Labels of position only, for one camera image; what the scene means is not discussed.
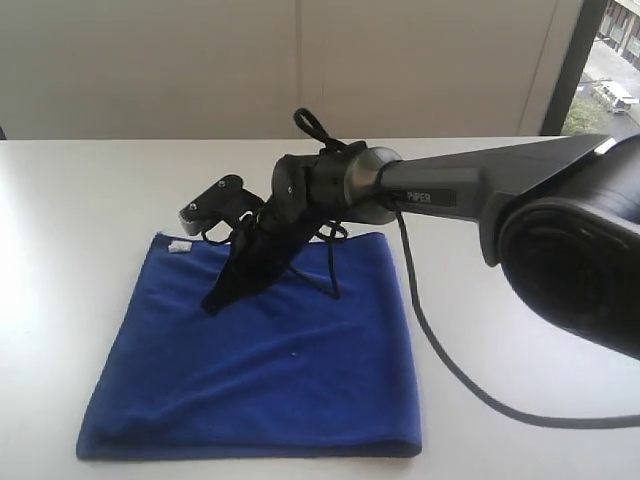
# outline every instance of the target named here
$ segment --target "white wall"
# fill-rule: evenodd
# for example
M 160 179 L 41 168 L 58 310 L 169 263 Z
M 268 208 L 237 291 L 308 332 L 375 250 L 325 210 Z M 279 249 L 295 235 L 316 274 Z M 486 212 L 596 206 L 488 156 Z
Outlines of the white wall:
M 581 0 L 3 0 L 9 138 L 535 134 Z

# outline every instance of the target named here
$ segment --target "blue cloth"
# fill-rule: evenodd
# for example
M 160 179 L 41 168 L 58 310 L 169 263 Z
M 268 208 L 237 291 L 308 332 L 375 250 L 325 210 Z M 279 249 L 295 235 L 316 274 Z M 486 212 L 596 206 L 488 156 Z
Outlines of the blue cloth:
M 386 239 L 336 245 L 342 299 L 287 273 L 215 317 L 226 247 L 158 234 L 84 417 L 81 459 L 410 457 L 420 412 Z M 327 247 L 294 262 L 329 285 Z

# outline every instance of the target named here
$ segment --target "microfiber towel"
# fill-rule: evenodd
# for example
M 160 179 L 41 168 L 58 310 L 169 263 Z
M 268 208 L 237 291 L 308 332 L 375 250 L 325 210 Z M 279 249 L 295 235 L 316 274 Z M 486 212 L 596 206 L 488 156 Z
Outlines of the microfiber towel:
M 208 316 L 227 247 L 153 239 L 80 430 L 81 459 L 411 457 L 414 364 L 382 234 L 335 246 L 342 298 L 287 273 Z M 327 246 L 294 265 L 329 285 Z

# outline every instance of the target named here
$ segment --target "white vehicle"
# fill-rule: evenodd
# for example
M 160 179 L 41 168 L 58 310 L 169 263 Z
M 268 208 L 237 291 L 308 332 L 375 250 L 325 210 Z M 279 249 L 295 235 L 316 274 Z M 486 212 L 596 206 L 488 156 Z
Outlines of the white vehicle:
M 610 113 L 625 113 L 631 109 L 631 105 L 640 103 L 622 85 L 610 80 L 597 82 L 591 94 Z

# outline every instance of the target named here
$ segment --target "blue towel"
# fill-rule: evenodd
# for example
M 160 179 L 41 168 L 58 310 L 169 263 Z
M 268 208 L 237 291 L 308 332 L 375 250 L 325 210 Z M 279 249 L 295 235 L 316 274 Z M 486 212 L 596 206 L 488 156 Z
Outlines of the blue towel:
M 420 411 L 386 239 L 336 245 L 342 299 L 295 275 L 215 317 L 199 306 L 226 247 L 158 234 L 87 407 L 81 459 L 420 453 Z M 327 246 L 295 266 L 329 285 Z

